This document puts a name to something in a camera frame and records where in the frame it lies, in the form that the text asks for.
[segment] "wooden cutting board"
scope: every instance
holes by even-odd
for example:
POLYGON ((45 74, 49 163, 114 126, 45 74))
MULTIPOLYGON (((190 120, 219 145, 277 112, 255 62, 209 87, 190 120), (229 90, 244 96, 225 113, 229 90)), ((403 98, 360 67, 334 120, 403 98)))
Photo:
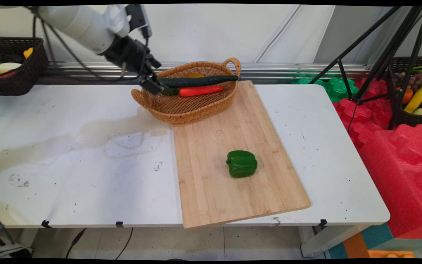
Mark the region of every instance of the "wooden cutting board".
POLYGON ((238 82, 232 105, 173 125, 183 226, 224 224, 305 209, 310 200, 251 81, 238 82), (252 152, 254 175, 234 179, 233 150, 252 152))

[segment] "tripod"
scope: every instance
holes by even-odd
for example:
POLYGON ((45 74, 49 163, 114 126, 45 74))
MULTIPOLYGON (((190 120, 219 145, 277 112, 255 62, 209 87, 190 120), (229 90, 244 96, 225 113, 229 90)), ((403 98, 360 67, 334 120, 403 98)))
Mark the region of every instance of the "tripod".
POLYGON ((408 12, 407 16, 401 23, 400 27, 398 28, 397 32, 395 32, 394 36, 390 40, 390 42, 385 47, 384 51, 380 55, 380 57, 375 62, 374 66, 370 70, 368 77, 366 78, 364 84, 359 89, 355 96, 352 95, 351 89, 349 88, 348 80, 346 77, 345 69, 343 68, 343 63, 341 59, 343 59, 351 50, 353 50, 359 43, 362 42, 370 33, 372 33, 377 27, 379 27, 385 20, 387 20, 393 13, 395 13, 400 7, 392 7, 385 15, 383 15, 377 22, 375 22, 363 35, 361 35, 355 42, 353 42, 345 51, 343 51, 340 55, 338 55, 325 69, 323 69, 315 78, 313 78, 308 84, 313 84, 316 80, 320 79, 328 70, 330 70, 335 64, 338 64, 340 67, 341 75, 343 76, 343 81, 345 82, 345 86, 348 93, 348 100, 356 102, 356 105, 362 105, 365 102, 369 102, 371 100, 376 100, 383 97, 388 97, 392 95, 397 95, 395 105, 393 107, 392 118, 390 119, 389 123, 389 130, 392 130, 395 126, 395 121, 397 119, 398 111, 400 110, 401 101, 403 100, 403 96, 405 95, 406 88, 408 85, 408 81, 410 80, 412 69, 415 65, 415 62, 418 57, 419 49, 422 43, 422 22, 421 27, 417 35, 417 39, 415 42, 415 46, 413 47, 411 60, 405 72, 405 77, 403 78, 400 90, 396 90, 394 92, 386 93, 383 95, 377 95, 374 97, 370 97, 368 99, 362 100, 362 97, 367 92, 370 83, 374 78, 377 80, 382 77, 382 74, 387 69, 390 61, 392 60, 393 56, 397 52, 400 45, 403 43, 405 38, 408 36, 409 32, 412 28, 416 25, 416 23, 422 17, 422 5, 412 6, 410 11, 408 12))

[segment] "white table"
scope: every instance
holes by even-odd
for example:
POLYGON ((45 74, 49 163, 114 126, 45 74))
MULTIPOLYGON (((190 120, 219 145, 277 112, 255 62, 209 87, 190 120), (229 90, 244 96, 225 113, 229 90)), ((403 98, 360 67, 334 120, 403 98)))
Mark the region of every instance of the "white table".
MULTIPOLYGON (((313 253, 388 221, 323 87, 255 87, 312 206, 226 226, 316 226, 326 219, 329 227, 303 245, 313 253)), ((44 220, 51 227, 182 226, 171 125, 140 107, 132 88, 138 86, 35 85, 27 95, 0 96, 6 227, 40 228, 44 220)))

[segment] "grapes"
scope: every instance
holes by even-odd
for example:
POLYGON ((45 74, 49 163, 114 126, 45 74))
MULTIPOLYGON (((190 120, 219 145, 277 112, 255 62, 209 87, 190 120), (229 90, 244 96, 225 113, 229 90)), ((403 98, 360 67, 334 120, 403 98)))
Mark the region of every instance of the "grapes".
MULTIPOLYGON (((395 72, 393 74, 393 82, 397 87, 400 87, 403 84, 405 74, 405 72, 395 72)), ((422 73, 412 74, 408 80, 408 85, 416 92, 422 86, 422 73)))

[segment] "banana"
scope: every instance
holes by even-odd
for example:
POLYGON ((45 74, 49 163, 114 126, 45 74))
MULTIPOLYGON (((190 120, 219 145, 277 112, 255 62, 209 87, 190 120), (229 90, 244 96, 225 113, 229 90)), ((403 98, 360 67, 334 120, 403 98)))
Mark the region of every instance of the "banana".
POLYGON ((419 90, 413 95, 410 102, 405 107, 405 112, 412 114, 422 103, 422 86, 419 90))

